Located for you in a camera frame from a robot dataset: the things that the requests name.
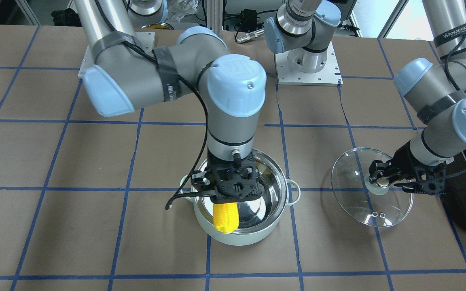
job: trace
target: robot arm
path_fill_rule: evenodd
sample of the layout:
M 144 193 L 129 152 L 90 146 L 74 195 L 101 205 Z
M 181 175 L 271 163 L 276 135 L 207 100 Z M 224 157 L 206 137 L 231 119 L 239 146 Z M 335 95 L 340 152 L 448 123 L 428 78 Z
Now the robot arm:
M 259 198 L 263 187 L 251 149 L 265 99 L 262 66 L 230 54 L 217 35 L 199 26 L 181 34 L 177 45 L 155 48 L 153 56 L 141 50 L 122 0 L 76 5 L 95 59 L 83 82 L 96 110 L 116 116 L 198 90 L 207 108 L 208 166 L 192 173 L 199 191 L 193 195 L 214 203 Z
M 370 183 L 397 184 L 406 192 L 438 194 L 444 190 L 445 161 L 466 149 L 466 12 L 462 0 L 424 1 L 444 64 L 426 59 L 407 64 L 394 84 L 427 128 L 387 162 L 374 161 Z
M 318 72 L 327 61 L 327 48 L 340 19 L 339 8 L 329 1 L 290 0 L 266 20 L 267 46 L 273 53 L 293 50 L 289 57 L 297 70 Z

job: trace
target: silver arm tube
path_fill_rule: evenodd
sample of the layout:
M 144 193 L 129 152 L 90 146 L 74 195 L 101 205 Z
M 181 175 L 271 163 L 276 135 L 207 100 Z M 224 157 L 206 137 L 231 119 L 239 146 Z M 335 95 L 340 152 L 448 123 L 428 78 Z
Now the silver arm tube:
M 96 41 L 108 35 L 111 30 L 109 30 L 109 27 L 107 27 L 107 24 L 105 24 L 100 16 L 94 0 L 75 0 L 75 5 L 78 9 L 80 22 L 84 28 L 89 47 L 92 48 Z M 121 0 L 101 0 L 100 5 L 117 31 L 132 36 L 136 35 Z

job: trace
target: silver connector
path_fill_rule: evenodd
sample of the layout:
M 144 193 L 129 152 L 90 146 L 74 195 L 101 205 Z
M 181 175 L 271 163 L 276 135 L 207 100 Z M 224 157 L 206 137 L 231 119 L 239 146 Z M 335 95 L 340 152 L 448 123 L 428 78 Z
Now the silver connector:
M 312 27 L 312 19 L 299 21 L 292 18 L 287 12 L 285 4 L 278 9 L 276 20 L 283 30 L 294 35 L 304 35 Z
M 253 32 L 250 32 L 250 33 L 248 33 L 246 35 L 242 35 L 242 36 L 237 37 L 237 42 L 239 44 L 243 44 L 245 42 L 251 41 L 251 40 L 253 40 L 253 39 L 257 38 L 257 37 L 261 37 L 263 35 L 264 35 L 264 28 L 261 28 L 261 29 L 259 29 L 257 31 L 253 31 Z

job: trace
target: plastic bag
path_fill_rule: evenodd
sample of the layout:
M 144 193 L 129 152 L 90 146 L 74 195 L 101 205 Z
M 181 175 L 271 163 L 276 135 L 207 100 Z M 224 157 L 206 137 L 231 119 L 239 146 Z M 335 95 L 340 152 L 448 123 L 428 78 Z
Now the plastic bag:
M 168 19 L 166 22 L 177 23 L 183 17 L 196 14 L 199 0 L 168 0 Z

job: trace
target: grid line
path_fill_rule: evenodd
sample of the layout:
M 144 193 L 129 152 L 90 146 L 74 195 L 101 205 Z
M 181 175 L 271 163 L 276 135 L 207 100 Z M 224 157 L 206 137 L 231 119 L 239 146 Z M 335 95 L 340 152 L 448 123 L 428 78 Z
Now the grid line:
M 274 277 L 332 277 L 332 276 L 384 276 L 416 274 L 466 274 L 466 269 L 425 269 L 390 271 L 346 272 L 285 272 L 285 273 L 221 273 L 221 274 L 124 274 L 115 275 L 115 280 L 137 279 L 187 279 L 187 278 L 274 278 Z M 18 280 L 109 280 L 111 275 L 21 275 Z M 13 280 L 15 276 L 0 276 L 0 280 Z
M 16 70 L 20 68 L 21 70 L 68 70 L 68 71 L 78 71 L 80 68 L 64 68 L 64 67 L 13 67 L 13 66 L 0 66 L 0 69 L 12 69 Z
M 74 105 L 76 103 L 76 98 L 78 97 L 81 86 L 82 86 L 82 80 L 80 80 L 78 82 L 78 86 L 76 87 L 76 91 L 75 91 L 75 94 L 74 94 L 74 97 L 73 97 L 73 101 L 72 101 L 72 104 L 71 104 L 71 107 L 70 107 L 70 111 L 68 112 L 66 120 L 70 120 Z M 26 257 L 26 252 L 28 251 L 28 247 L 30 246 L 30 241 L 32 240 L 32 235 L 33 235 L 33 232 L 34 232 L 34 229 L 35 229 L 35 224 L 37 223 L 37 218 L 39 216 L 39 211 L 40 211 L 40 208 L 42 206 L 42 201 L 44 200 L 44 195 L 46 194 L 46 187 L 48 186 L 48 183 L 50 182 L 50 177 L 51 177 L 51 174 L 53 173 L 53 168 L 55 166 L 55 162 L 57 161 L 57 157 L 59 156 L 59 151 L 61 149 L 61 144 L 62 144 L 62 141 L 63 141 L 64 136 L 66 134 L 67 127 L 68 127 L 68 123 L 65 123 L 64 127 L 62 129 L 62 132 L 61 132 L 61 136 L 59 138 L 59 142 L 57 143 L 57 148 L 55 149 L 55 153 L 53 154 L 53 158 L 51 160 L 50 168 L 48 170 L 48 174 L 46 175 L 46 180 L 44 181 L 43 190 L 41 191 L 39 201 L 37 202 L 37 207 L 35 208 L 35 213 L 34 213 L 34 216 L 33 216 L 33 219 L 32 219 L 32 223 L 30 225 L 30 230 L 28 231 L 28 236 L 26 237 L 26 241 L 24 242 L 23 252 L 21 253 L 21 258 L 19 259 L 17 269 L 15 270 L 15 278 L 12 281 L 10 291 L 15 290 L 15 285 L 17 284 L 17 280 L 18 280 L 17 278 L 21 273 L 21 269 L 22 269 L 23 263 L 24 263 L 24 258 Z
M 276 123 L 266 123 L 265 127 L 330 127 L 333 129 L 347 129 L 348 127 L 352 129 L 410 129 L 416 131 L 418 129 L 425 129 L 425 127 L 386 127 L 379 125 L 334 125 L 334 124 L 276 124 Z
M 98 187 L 22 187 L 22 186 L 0 186 L 0 190 L 24 190 L 24 191 L 35 191 L 35 190 L 46 190 L 46 191 L 97 191 L 97 192 L 109 192 L 109 191 L 125 191 L 125 188 L 98 188 Z M 190 188 L 183 188 L 184 191 L 190 191 Z M 129 188 L 129 191 L 133 192 L 175 192 L 177 188 Z
M 391 77 L 364 77 L 364 76 L 343 76 L 343 78 L 347 79 L 373 79 L 373 80 L 393 80 Z
M 433 55 L 436 57 L 436 59 L 438 60 L 438 63 L 441 64 L 442 61 L 440 60 L 440 58 L 438 57 L 438 54 L 436 53 L 436 50 L 434 49 L 434 46 L 432 46 L 431 42 L 428 41 L 427 42 L 429 44 L 429 47 L 431 48 L 431 51 L 433 53 Z
M 280 101 L 278 99 L 278 83 L 276 83 L 276 98 L 278 102 L 278 115 L 280 118 L 280 133 L 282 135 L 282 147 L 283 147 L 283 160 L 285 162 L 285 172 L 287 173 L 287 179 L 290 178 L 289 162 L 287 156 L 287 143 L 285 142 L 285 130 L 283 127 L 283 114 L 280 108 Z M 292 191 L 290 190 L 290 184 L 287 184 L 289 189 L 289 200 L 292 202 Z M 298 242 L 298 232 L 296 230 L 296 218 L 294 217 L 294 206 L 290 206 L 290 222 L 292 223 L 292 236 L 294 238 L 294 251 L 296 252 L 296 264 L 298 267 L 298 278 L 300 291 L 305 291 L 305 284 L 303 283 L 303 270 L 301 268 L 301 262 L 299 259 L 299 242 Z
M 386 55 L 386 51 L 384 51 L 384 47 L 382 46 L 382 43 L 381 43 L 381 39 L 377 39 L 377 42 L 379 42 L 379 46 L 381 47 L 381 51 L 382 51 L 382 55 L 384 56 L 384 59 L 386 61 L 386 65 L 388 66 L 388 69 L 390 70 L 390 74 L 392 75 L 392 77 L 394 78 L 394 73 L 393 73 L 393 70 L 392 70 L 392 67 L 390 65 L 390 61 L 388 60 L 388 57 Z M 414 127 L 415 124 L 413 122 L 413 119 L 411 118 L 411 114 L 409 113 L 409 109 L 407 108 L 407 105 L 405 103 L 405 99 L 403 96 L 400 95 L 400 100 L 402 101 L 402 104 L 404 106 L 404 109 L 405 109 L 405 113 L 407 114 L 407 118 L 409 118 L 409 122 L 411 123 L 411 127 Z
M 337 85 L 337 91 L 339 93 L 339 100 L 342 101 L 341 82 L 339 82 L 339 84 Z M 352 142 L 352 147 L 356 148 L 357 144 L 355 143 L 355 138 L 354 138 L 354 135 L 353 135 L 353 132 L 352 132 L 352 127 L 350 125 L 350 122 L 348 122 L 348 118 L 346 118 L 346 114 L 345 114 L 345 120 L 346 120 L 346 126 L 348 127 L 348 134 L 350 135 L 350 140 Z M 361 173 L 362 173 L 363 172 L 362 171 L 362 166 L 361 166 L 361 164 L 359 162 L 359 156 L 357 154 L 356 154 L 356 158 L 357 158 L 357 165 L 359 166 L 359 171 L 361 171 Z M 371 204 L 370 194 L 368 193 L 368 189 L 366 188 L 364 183 L 362 184 L 362 186 L 364 188 L 364 192 L 366 192 L 366 196 L 368 198 L 368 204 L 370 206 L 370 210 L 373 212 L 373 206 Z M 386 278 L 388 279 L 388 284 L 390 286 L 390 291 L 394 291 L 392 277 L 390 275 L 390 268 L 388 267 L 386 254 L 384 252 L 384 246 L 382 244 L 381 234 L 380 234 L 379 229 L 377 227 L 374 227 L 374 230 L 375 230 L 375 235 L 377 236 L 377 243 L 379 244 L 379 250 L 381 252 L 382 262 L 383 262 L 383 265 L 384 265 L 384 270 L 386 271 Z
M 454 226 L 454 221 L 451 218 L 451 214 L 449 213 L 449 209 L 447 208 L 447 205 L 444 202 L 442 202 L 442 205 L 443 205 L 443 210 L 445 210 L 445 214 L 447 215 L 447 219 L 449 221 L 449 224 L 451 225 L 451 229 L 453 231 L 454 237 L 455 237 L 456 241 L 458 242 L 458 247 L 459 247 L 459 249 L 461 251 L 461 255 L 463 256 L 463 260 L 465 261 L 465 265 L 466 265 L 466 253 L 465 253 L 463 244 L 461 243 L 461 240 L 459 238 L 458 232 L 457 232 L 457 230 L 456 230 L 456 228 Z
M 24 51 L 24 56 L 21 59 L 21 61 L 19 63 L 19 66 L 15 70 L 15 74 L 13 74 L 12 80 L 11 80 L 10 84 L 8 85 L 8 88 L 5 91 L 5 94 L 3 95 L 3 97 L 2 97 L 2 99 L 0 101 L 0 110 L 1 110 L 1 107 L 2 107 L 3 103 L 5 103 L 5 100 L 6 100 L 7 96 L 8 96 L 8 93 L 10 93 L 10 90 L 12 89 L 13 83 L 15 82 L 15 79 L 17 78 L 17 75 L 19 74 L 20 68 L 23 66 L 23 63 L 24 63 L 24 60 L 26 59 L 26 56 L 28 56 L 28 52 L 30 52 L 30 48 L 32 47 L 32 44 L 34 43 L 34 40 L 35 40 L 35 37 L 37 36 L 38 31 L 39 31 L 39 26 L 37 26 L 37 28 L 35 28 L 34 34 L 32 35 L 32 38 L 30 39 L 28 47 Z
M 125 212 L 127 211 L 127 201 L 128 201 L 129 191 L 130 191 L 130 187 L 131 187 L 131 179 L 133 177 L 134 162 L 136 160 L 136 152 L 138 150 L 139 137 L 140 137 L 140 134 L 141 134 L 141 119 L 143 118 L 143 114 L 144 114 L 144 108 L 141 108 L 139 118 L 138 118 L 138 122 L 137 122 L 138 126 L 137 126 L 137 133 L 136 133 L 136 143 L 135 143 L 135 146 L 134 146 L 134 153 L 133 153 L 133 156 L 131 158 L 131 165 L 129 166 L 129 174 L 128 174 L 128 177 L 127 177 L 127 183 L 125 185 L 125 193 L 123 195 L 122 215 L 120 217 L 120 226 L 118 228 L 118 236 L 116 238 L 116 247 L 114 249 L 114 256 L 113 256 L 113 259 L 112 259 L 111 275 L 110 275 L 110 278 L 109 278 L 109 285 L 107 287 L 108 291 L 112 291 L 112 285 L 113 285 L 113 282 L 114 282 L 114 275 L 116 273 L 116 264 L 118 263 L 118 255 L 119 255 L 119 252 L 120 252 L 120 244 L 122 242 L 123 225 L 124 225 L 124 222 L 125 222 Z
M 211 236 L 206 235 L 206 280 L 205 291 L 210 291 L 210 268 L 211 268 Z

